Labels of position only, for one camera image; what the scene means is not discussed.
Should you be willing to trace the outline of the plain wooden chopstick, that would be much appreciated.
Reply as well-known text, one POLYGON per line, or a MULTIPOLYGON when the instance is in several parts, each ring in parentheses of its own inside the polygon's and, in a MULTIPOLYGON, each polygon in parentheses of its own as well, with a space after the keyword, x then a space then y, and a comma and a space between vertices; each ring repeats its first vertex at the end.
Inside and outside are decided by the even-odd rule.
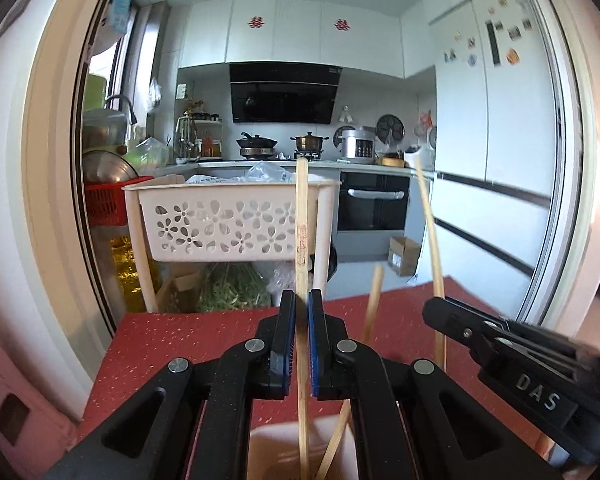
POLYGON ((296 168, 296 373, 298 393, 298 445, 300 479, 311 478, 309 450, 309 350, 306 328, 306 297, 308 296, 309 259, 309 164, 297 159, 296 168))
MULTIPOLYGON (((362 331, 362 343, 369 344, 370 338, 372 338, 375 321, 377 318, 377 311, 379 307, 379 300, 381 296, 381 286, 384 281, 385 271, 382 266, 375 266, 372 288, 370 289, 370 296, 368 297, 367 307, 365 312, 365 320, 362 331)), ((336 454, 340 448, 340 443, 346 432, 349 418, 351 415, 351 403, 349 401, 343 401, 341 404, 340 412, 338 415, 337 425, 329 439, 328 445, 326 446, 325 453, 321 460, 320 466, 317 469, 315 479, 325 480, 329 469, 334 462, 336 454)))
MULTIPOLYGON (((440 252, 436 234, 436 224, 434 223, 434 215, 431 211, 430 198, 428 188, 426 185, 426 179, 424 172, 422 171, 422 165, 420 159, 415 160, 416 177, 420 193, 420 201, 422 202, 422 211, 424 212, 426 221, 426 231, 429 242, 429 253, 430 253, 430 268, 432 275, 432 288, 434 289, 434 296, 437 298, 445 298, 445 288, 442 275, 442 266, 440 259, 440 252)), ((442 333, 436 333, 434 337, 434 362, 442 370, 446 370, 448 365, 448 341, 442 333)))

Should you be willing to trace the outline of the small cardboard box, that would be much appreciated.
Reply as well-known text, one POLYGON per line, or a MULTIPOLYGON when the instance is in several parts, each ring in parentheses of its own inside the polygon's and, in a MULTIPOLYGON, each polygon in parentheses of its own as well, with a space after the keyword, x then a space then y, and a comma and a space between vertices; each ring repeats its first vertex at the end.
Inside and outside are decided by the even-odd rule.
POLYGON ((388 265, 399 276, 411 276, 415 273, 420 254, 420 245, 405 236, 396 236, 390 240, 388 265))

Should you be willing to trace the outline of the stacked pink plastic stools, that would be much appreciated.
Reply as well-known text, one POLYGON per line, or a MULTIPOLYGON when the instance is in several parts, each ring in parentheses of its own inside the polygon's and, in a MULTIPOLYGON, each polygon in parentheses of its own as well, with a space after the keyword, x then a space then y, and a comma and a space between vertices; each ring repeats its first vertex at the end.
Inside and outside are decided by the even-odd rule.
POLYGON ((0 452, 20 478, 39 479, 76 442, 76 425, 34 388, 0 346, 0 452))

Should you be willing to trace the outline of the pink flower-cutout storage cart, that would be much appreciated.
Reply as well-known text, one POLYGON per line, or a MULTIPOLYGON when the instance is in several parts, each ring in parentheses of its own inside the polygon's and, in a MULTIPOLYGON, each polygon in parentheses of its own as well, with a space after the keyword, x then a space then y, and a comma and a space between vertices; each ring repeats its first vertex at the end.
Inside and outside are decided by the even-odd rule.
POLYGON ((332 222, 340 183, 311 174, 308 206, 296 213, 292 182, 187 183, 180 174, 123 188, 146 311, 160 311, 150 260, 161 263, 292 261, 296 229, 312 263, 313 286, 328 282, 332 222))

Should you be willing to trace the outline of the black built-in oven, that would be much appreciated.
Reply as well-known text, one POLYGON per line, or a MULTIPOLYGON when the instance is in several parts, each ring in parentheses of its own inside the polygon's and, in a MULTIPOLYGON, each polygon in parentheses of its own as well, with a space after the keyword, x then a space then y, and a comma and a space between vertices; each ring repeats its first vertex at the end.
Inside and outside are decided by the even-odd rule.
POLYGON ((339 231, 397 231, 405 226, 409 177, 342 172, 339 231))

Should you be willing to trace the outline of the red plastic basket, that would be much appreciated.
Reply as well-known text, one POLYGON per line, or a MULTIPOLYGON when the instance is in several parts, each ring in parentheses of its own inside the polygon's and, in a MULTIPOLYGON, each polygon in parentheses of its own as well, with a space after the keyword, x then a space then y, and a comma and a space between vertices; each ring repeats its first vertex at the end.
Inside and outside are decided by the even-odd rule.
POLYGON ((126 226, 128 215, 126 214, 123 188, 148 180, 152 180, 152 177, 138 177, 116 183, 87 183, 85 185, 85 203, 90 226, 126 226))

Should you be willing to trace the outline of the silver electric pressure cooker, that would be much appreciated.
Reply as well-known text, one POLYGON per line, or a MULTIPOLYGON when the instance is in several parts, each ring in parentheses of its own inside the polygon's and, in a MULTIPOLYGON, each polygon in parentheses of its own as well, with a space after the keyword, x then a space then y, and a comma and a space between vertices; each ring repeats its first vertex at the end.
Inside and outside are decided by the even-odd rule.
POLYGON ((366 127, 342 127, 338 148, 343 159, 356 164, 375 162, 375 131, 366 127))

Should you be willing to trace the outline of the black wok on stove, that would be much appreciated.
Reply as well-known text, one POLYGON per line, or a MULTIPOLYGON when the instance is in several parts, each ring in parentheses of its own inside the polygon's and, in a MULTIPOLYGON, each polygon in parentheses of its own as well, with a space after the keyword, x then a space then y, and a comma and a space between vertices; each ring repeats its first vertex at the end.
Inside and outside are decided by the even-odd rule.
POLYGON ((273 139, 262 138, 258 134, 252 136, 243 132, 242 137, 236 140, 240 154, 245 159, 269 159, 275 155, 277 142, 273 139))

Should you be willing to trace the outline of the steel pot with lid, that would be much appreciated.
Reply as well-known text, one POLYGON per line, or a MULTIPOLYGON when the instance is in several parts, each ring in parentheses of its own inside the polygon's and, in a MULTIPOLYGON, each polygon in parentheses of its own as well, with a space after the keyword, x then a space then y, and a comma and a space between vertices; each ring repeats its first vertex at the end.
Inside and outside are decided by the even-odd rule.
POLYGON ((298 153, 321 154, 324 141, 328 140, 328 136, 316 136, 308 131, 303 136, 292 136, 290 140, 294 141, 294 149, 298 153))

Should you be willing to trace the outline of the white refrigerator with magnets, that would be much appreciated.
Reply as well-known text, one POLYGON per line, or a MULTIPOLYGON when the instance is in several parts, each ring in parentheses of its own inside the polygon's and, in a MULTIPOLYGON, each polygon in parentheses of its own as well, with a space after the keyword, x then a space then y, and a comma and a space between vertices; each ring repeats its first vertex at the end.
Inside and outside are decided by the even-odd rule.
POLYGON ((442 271, 506 318, 524 310, 556 169, 550 63, 529 0, 468 0, 432 26, 430 204, 442 271))

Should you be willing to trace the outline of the black range hood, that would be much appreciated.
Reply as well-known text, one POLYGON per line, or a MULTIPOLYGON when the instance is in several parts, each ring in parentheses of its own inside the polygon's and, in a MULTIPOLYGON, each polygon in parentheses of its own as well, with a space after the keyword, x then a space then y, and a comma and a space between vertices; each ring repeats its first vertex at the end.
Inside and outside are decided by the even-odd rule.
POLYGON ((324 64, 230 63, 233 122, 329 125, 341 72, 324 64))

